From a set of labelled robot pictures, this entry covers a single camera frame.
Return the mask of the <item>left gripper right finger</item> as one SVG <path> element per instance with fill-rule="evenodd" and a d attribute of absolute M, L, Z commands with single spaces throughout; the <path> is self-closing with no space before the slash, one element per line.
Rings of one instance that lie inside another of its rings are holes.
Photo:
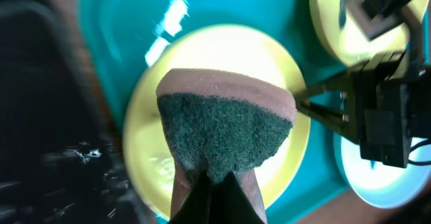
<path fill-rule="evenodd" d="M 215 224 L 264 224 L 232 172 L 215 185 Z"/>

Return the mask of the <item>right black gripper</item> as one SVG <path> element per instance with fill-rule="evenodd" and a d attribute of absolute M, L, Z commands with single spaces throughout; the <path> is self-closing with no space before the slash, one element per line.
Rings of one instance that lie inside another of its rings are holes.
<path fill-rule="evenodd" d="M 329 79 L 294 94 L 299 112 L 360 146 L 363 159 L 407 167 L 414 137 L 430 138 L 430 68 L 408 68 L 406 52 L 378 54 L 354 79 Z M 343 108 L 310 101 L 340 90 Z"/>

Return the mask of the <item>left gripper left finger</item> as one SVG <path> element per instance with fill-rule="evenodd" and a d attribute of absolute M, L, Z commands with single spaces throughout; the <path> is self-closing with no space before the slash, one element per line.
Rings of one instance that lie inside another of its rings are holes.
<path fill-rule="evenodd" d="M 201 172 L 194 185 L 186 187 L 180 174 L 174 176 L 170 220 L 168 224 L 208 224 L 211 204 L 211 180 Z"/>

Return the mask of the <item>yellow plate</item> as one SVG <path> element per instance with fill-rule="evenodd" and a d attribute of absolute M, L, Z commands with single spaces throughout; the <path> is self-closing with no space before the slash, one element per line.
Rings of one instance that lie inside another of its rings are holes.
<path fill-rule="evenodd" d="M 132 184 L 142 201 L 165 220 L 170 218 L 174 161 L 162 129 L 156 88 L 172 68 L 231 71 L 292 93 L 306 87 L 290 53 L 277 40 L 250 27 L 208 26 L 171 44 L 137 83 L 123 128 L 123 154 Z"/>
<path fill-rule="evenodd" d="M 350 66 L 378 52 L 403 50 L 407 46 L 407 28 L 398 26 L 386 34 L 368 40 L 346 11 L 343 0 L 309 0 L 312 23 L 327 52 Z"/>

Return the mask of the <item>green and pink sponge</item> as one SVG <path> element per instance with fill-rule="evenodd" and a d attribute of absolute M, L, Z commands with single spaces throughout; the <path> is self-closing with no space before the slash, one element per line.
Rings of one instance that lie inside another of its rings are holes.
<path fill-rule="evenodd" d="M 184 185 L 191 188 L 201 172 L 219 184 L 232 172 L 266 223 L 255 170 L 288 138 L 297 115 L 293 95 L 253 77 L 213 69 L 172 69 L 156 95 L 175 174 L 185 176 Z"/>

